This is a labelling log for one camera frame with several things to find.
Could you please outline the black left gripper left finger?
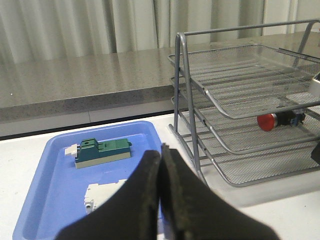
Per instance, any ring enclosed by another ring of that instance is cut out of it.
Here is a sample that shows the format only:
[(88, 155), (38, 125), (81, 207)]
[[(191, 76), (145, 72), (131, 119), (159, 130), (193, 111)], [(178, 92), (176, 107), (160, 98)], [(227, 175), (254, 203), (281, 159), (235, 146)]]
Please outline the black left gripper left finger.
[(138, 166), (109, 200), (63, 228), (57, 240), (155, 240), (160, 154), (144, 152)]

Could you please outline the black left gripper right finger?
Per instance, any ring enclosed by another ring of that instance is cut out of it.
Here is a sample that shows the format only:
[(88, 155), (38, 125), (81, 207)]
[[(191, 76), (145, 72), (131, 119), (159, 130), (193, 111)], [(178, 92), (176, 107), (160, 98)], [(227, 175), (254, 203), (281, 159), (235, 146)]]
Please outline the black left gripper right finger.
[(171, 240), (277, 240), (275, 231), (210, 190), (176, 149), (161, 147), (161, 208)]

